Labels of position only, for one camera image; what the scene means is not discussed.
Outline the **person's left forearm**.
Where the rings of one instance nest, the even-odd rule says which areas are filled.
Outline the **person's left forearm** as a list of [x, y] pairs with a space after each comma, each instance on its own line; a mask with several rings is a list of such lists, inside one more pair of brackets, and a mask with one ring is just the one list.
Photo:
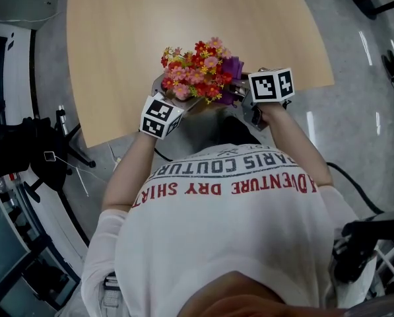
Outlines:
[[157, 138], [138, 132], [115, 169], [102, 201], [102, 211], [128, 212], [150, 175]]

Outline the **person's black trousers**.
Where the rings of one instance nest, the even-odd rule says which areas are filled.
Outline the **person's black trousers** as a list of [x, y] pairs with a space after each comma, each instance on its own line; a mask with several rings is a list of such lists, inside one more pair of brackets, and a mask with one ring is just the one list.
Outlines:
[[259, 145], [260, 141], [251, 134], [247, 125], [234, 116], [218, 119], [217, 145]]

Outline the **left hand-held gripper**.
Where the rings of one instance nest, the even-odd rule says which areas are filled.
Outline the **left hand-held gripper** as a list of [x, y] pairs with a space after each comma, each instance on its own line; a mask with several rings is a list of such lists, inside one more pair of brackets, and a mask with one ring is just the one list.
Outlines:
[[151, 94], [145, 102], [141, 113], [139, 130], [157, 139], [165, 139], [175, 130], [186, 112], [192, 111], [203, 99], [192, 97], [185, 102], [166, 98], [162, 82], [164, 74], [157, 77], [152, 84]]

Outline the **purple cloth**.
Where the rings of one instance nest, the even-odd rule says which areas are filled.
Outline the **purple cloth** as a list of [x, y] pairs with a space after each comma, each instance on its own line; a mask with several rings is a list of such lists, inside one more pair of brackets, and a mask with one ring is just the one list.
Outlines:
[[222, 72], [228, 77], [228, 80], [224, 83], [221, 97], [216, 100], [216, 103], [236, 107], [235, 102], [232, 100], [232, 95], [229, 93], [231, 90], [230, 85], [233, 81], [241, 81], [243, 67], [243, 61], [237, 56], [232, 56], [223, 61]]

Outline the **black office chair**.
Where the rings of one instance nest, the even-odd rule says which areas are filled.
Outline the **black office chair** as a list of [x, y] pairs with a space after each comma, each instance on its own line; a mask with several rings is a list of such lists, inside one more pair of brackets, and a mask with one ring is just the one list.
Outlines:
[[[87, 160], [70, 146], [81, 125], [77, 124], [66, 133], [63, 130], [63, 116], [65, 110], [57, 110], [54, 125], [49, 118], [24, 118], [18, 125], [0, 124], [0, 177], [30, 168], [38, 179], [31, 186], [24, 183], [24, 189], [37, 202], [40, 197], [36, 190], [42, 184], [55, 192], [63, 189], [66, 176], [72, 174], [67, 163], [68, 156], [89, 168], [96, 166], [93, 160]], [[57, 160], [46, 162], [44, 151], [53, 151]]]

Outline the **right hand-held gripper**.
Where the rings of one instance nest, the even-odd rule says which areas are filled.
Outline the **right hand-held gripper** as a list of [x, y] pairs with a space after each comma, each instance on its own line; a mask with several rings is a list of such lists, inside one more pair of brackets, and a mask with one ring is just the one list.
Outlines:
[[244, 120], [258, 131], [267, 127], [258, 105], [272, 102], [287, 105], [295, 95], [291, 68], [260, 68], [242, 81], [233, 81], [230, 89], [232, 100], [242, 103]]

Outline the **black harness gear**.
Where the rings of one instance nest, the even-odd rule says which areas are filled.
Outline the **black harness gear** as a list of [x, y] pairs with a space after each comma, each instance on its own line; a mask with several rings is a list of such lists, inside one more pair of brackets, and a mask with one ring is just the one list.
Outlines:
[[394, 240], [394, 212], [347, 223], [333, 247], [335, 279], [342, 283], [357, 281], [379, 240]]

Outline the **person's right forearm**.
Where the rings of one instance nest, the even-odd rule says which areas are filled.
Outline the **person's right forearm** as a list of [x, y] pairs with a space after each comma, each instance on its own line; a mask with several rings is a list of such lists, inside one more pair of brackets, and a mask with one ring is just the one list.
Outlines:
[[257, 107], [270, 128], [276, 147], [303, 168], [317, 186], [332, 186], [332, 175], [325, 159], [283, 106], [267, 102]]

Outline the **clear water bottle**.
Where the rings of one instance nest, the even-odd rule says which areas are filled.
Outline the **clear water bottle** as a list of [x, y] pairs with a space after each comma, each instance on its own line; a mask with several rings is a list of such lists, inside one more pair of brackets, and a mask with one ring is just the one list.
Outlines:
[[0, 194], [9, 192], [14, 189], [18, 183], [18, 176], [16, 174], [7, 174], [0, 177]]

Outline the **person's white printed shirt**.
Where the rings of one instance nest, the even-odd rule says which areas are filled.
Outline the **person's white printed shirt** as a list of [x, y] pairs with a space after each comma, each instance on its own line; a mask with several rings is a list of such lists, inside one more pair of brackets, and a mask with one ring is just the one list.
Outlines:
[[104, 317], [104, 280], [115, 273], [122, 316], [176, 317], [192, 294], [237, 271], [288, 304], [349, 308], [376, 268], [349, 285], [333, 277], [334, 241], [355, 220], [335, 188], [276, 148], [204, 149], [155, 170], [129, 211], [101, 213], [82, 299], [90, 317]]

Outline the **potted red orange flowers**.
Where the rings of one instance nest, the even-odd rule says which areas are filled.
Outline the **potted red orange flowers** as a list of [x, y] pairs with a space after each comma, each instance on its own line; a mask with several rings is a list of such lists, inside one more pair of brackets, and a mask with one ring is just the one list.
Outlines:
[[232, 74], [224, 67], [231, 57], [230, 50], [218, 37], [200, 40], [195, 43], [194, 50], [187, 52], [180, 47], [167, 47], [160, 59], [164, 68], [162, 90], [172, 93], [178, 100], [192, 96], [208, 104], [217, 101], [224, 87], [232, 82]]

